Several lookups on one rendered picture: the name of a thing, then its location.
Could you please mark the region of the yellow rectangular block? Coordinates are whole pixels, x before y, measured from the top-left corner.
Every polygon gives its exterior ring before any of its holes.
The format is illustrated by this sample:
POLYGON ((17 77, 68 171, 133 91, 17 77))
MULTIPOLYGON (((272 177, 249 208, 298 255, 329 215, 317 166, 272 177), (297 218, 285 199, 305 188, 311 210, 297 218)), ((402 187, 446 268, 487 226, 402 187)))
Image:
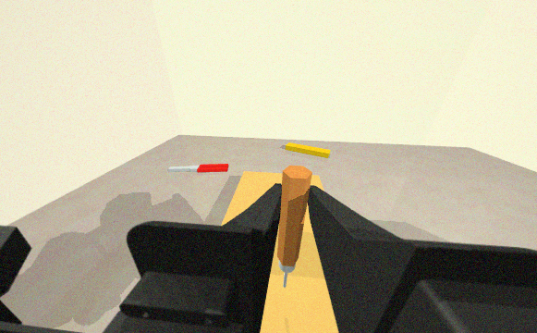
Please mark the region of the yellow rectangular block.
POLYGON ((301 144, 295 144, 291 142, 289 142, 286 145, 286 150, 303 153, 303 154, 316 155, 316 156, 325 157, 325 158, 328 158, 330 154, 330 150, 301 145, 301 144))

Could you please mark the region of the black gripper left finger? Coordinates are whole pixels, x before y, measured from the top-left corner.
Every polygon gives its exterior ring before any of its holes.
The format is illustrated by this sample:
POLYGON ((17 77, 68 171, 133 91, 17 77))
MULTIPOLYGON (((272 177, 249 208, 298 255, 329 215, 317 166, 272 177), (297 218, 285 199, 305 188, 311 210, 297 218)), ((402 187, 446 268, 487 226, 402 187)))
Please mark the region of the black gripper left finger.
POLYGON ((280 221, 282 184, 274 184, 223 226, 148 221, 132 228, 128 248, 147 272, 230 279, 238 284, 244 333, 260 333, 280 221))

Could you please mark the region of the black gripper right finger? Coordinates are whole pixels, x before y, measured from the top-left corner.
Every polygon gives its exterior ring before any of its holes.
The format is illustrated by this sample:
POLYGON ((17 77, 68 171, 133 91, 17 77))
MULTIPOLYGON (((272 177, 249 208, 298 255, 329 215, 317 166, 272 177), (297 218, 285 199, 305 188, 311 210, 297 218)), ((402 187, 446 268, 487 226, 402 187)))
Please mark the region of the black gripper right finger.
POLYGON ((403 240, 315 185, 308 208, 339 333, 389 333, 424 279, 537 289, 535 250, 403 240))

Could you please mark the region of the orange-handled awl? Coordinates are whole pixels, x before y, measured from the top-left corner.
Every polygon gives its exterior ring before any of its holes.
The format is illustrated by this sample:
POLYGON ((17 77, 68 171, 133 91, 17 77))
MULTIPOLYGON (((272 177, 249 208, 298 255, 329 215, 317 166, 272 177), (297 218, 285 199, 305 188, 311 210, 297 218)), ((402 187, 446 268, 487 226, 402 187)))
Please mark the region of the orange-handled awl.
POLYGON ((277 247, 279 268, 285 272, 283 288, 287 286, 287 273, 294 271, 299 259, 311 176, 305 166, 288 166, 283 170, 277 247))

